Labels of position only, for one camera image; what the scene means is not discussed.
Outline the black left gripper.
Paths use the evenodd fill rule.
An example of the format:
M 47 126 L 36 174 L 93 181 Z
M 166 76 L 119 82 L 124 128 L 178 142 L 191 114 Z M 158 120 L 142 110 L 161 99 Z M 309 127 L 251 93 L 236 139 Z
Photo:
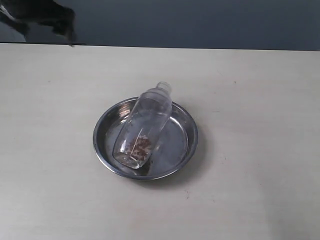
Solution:
M 64 37 L 69 46 L 76 40 L 73 9 L 53 0 L 2 0 L 0 21 L 22 34 L 28 34 L 30 23 L 51 27 L 51 31 Z

